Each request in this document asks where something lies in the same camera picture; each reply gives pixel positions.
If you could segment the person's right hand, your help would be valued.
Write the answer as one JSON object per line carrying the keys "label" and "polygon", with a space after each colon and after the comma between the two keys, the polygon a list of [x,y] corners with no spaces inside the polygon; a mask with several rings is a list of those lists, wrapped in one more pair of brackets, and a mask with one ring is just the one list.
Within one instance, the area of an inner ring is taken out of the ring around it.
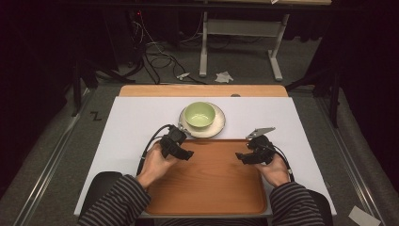
{"label": "person's right hand", "polygon": [[278,187],[290,182],[286,165],[277,154],[273,156],[273,160],[268,165],[255,164],[254,168],[261,173],[266,182],[272,187]]}

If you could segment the flat white paper sheet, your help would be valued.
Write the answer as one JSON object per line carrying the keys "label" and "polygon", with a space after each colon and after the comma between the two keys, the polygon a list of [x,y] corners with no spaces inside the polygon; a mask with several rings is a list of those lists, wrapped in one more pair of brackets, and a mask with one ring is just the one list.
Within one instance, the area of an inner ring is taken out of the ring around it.
{"label": "flat white paper sheet", "polygon": [[368,213],[364,212],[357,206],[351,210],[349,217],[359,226],[379,226],[381,221]]}

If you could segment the black metal stand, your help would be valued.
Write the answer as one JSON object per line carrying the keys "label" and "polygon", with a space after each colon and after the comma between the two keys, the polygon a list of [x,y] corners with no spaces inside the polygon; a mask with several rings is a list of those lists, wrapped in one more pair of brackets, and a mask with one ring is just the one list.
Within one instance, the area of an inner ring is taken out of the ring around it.
{"label": "black metal stand", "polygon": [[317,73],[311,73],[301,79],[285,86],[291,91],[301,86],[314,85],[312,94],[314,97],[329,97],[328,115],[335,128],[338,127],[337,111],[339,106],[340,74],[332,69],[324,69]]}
{"label": "black metal stand", "polygon": [[74,103],[74,110],[72,115],[74,117],[83,108],[81,81],[84,81],[89,89],[96,89],[98,87],[98,81],[96,80],[96,76],[94,74],[97,71],[100,71],[101,73],[104,73],[105,75],[108,75],[111,78],[116,79],[117,81],[120,81],[124,84],[134,84],[136,82],[135,80],[128,79],[111,70],[108,70],[107,68],[102,67],[91,60],[77,60],[72,69],[72,90]]}

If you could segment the green bowl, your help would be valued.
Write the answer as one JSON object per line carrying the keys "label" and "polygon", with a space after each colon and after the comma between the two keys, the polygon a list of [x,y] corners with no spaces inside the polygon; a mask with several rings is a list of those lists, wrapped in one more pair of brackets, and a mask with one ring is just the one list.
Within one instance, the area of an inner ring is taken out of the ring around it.
{"label": "green bowl", "polygon": [[184,109],[184,119],[191,126],[207,127],[215,120],[215,109],[209,103],[195,102]]}

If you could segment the white metal desk frame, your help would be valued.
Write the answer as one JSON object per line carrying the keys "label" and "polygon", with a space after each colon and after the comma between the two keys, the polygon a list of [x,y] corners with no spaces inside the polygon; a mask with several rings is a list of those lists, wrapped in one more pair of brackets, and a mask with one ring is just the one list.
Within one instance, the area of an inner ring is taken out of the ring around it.
{"label": "white metal desk frame", "polygon": [[[210,3],[249,3],[260,4],[271,8],[277,7],[321,7],[330,6],[332,0],[204,0],[206,5]],[[267,51],[272,72],[276,81],[282,80],[277,54],[285,33],[290,13],[283,13],[280,19],[272,21],[251,21],[250,19],[209,19],[208,12],[202,13],[202,44],[199,60],[199,76],[207,76],[208,63],[208,36],[227,35],[244,37],[274,38],[275,44]]]}

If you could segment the white table mat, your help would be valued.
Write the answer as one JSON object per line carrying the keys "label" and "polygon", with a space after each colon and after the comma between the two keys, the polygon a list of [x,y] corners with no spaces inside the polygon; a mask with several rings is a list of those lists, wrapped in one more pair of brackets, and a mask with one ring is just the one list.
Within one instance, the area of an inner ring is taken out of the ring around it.
{"label": "white table mat", "polygon": [[140,156],[152,135],[165,124],[176,124],[182,110],[202,100],[218,106],[225,126],[218,139],[244,138],[258,128],[272,127],[266,136],[279,147],[295,181],[330,195],[310,143],[289,97],[118,97],[111,108],[97,152],[74,213],[79,215],[94,176],[101,171],[136,174]]}

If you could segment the white plate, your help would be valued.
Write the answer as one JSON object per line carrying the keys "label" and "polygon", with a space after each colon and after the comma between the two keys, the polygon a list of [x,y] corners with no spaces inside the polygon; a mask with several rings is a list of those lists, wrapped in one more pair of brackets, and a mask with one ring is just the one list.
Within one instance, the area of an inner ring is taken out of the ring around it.
{"label": "white plate", "polygon": [[183,129],[188,135],[195,138],[209,138],[219,134],[225,127],[226,118],[224,112],[212,103],[210,105],[215,110],[215,120],[205,128],[191,126],[184,118],[185,109],[182,110],[179,118],[179,128]]}

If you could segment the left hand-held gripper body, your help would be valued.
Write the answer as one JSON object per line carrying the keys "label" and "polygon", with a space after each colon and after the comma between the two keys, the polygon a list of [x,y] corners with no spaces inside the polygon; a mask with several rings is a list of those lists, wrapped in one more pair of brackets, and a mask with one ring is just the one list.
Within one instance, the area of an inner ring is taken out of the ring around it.
{"label": "left hand-held gripper body", "polygon": [[181,147],[185,140],[186,134],[184,131],[182,131],[175,125],[168,125],[168,133],[166,135],[163,135],[160,140],[162,156],[164,158],[167,158],[169,155],[173,156],[177,148]]}

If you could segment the brown wooden tray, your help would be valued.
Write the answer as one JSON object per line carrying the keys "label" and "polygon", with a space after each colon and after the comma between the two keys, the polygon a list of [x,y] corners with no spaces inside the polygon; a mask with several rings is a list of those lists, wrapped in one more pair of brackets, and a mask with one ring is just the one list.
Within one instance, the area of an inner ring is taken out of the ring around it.
{"label": "brown wooden tray", "polygon": [[260,215],[267,208],[263,179],[236,155],[248,153],[243,139],[190,139],[194,154],[172,166],[148,189],[152,216]]}

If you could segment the crumpled white paper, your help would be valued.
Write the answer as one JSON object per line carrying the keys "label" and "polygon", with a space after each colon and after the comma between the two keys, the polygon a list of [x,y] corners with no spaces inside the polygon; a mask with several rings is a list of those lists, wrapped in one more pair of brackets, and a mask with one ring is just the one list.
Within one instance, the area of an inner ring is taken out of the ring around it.
{"label": "crumpled white paper", "polygon": [[233,81],[233,78],[228,72],[223,72],[216,75],[215,81],[218,83],[230,83]]}

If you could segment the person's left hand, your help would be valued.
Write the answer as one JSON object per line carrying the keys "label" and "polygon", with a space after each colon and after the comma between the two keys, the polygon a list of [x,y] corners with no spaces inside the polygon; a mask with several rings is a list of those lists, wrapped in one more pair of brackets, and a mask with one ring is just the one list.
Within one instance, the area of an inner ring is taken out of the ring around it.
{"label": "person's left hand", "polygon": [[159,143],[152,145],[148,151],[141,172],[137,175],[137,181],[144,189],[147,189],[153,182],[162,178],[178,159],[174,156],[165,158],[162,155],[162,147]]}

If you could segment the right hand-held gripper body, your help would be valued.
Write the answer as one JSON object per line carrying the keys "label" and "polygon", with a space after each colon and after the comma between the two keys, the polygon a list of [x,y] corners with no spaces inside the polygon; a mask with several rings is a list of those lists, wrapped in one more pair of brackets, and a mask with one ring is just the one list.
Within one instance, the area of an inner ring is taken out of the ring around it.
{"label": "right hand-held gripper body", "polygon": [[265,164],[269,164],[273,160],[273,155],[276,153],[273,144],[265,136],[266,133],[274,130],[275,127],[257,128],[247,136],[247,147],[252,150],[253,153],[259,154],[259,158],[264,160]]}

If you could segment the black computer tower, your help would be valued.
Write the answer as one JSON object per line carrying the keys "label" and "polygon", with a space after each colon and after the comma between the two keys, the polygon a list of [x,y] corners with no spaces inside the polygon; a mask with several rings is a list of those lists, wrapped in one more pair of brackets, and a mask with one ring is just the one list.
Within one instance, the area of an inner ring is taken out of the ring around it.
{"label": "black computer tower", "polygon": [[104,13],[117,65],[133,68],[145,52],[143,30],[126,9],[112,9]]}

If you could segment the wooden table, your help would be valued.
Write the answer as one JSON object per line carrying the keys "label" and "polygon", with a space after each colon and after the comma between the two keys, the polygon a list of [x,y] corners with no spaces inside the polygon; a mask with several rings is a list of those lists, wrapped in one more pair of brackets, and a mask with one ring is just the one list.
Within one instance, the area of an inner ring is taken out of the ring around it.
{"label": "wooden table", "polygon": [[287,97],[281,85],[126,85],[121,97]]}

